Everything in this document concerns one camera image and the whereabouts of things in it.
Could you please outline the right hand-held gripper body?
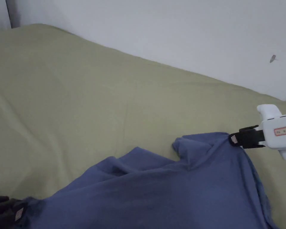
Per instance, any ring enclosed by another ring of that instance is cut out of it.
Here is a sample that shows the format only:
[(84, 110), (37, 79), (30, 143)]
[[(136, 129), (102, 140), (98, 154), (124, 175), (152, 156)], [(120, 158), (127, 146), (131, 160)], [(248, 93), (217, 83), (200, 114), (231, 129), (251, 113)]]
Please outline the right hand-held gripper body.
[(260, 141), (259, 144), (278, 150), (286, 160), (286, 115), (273, 104), (259, 105), (257, 110), (262, 120), (257, 130), (262, 131), (264, 135), (264, 141)]

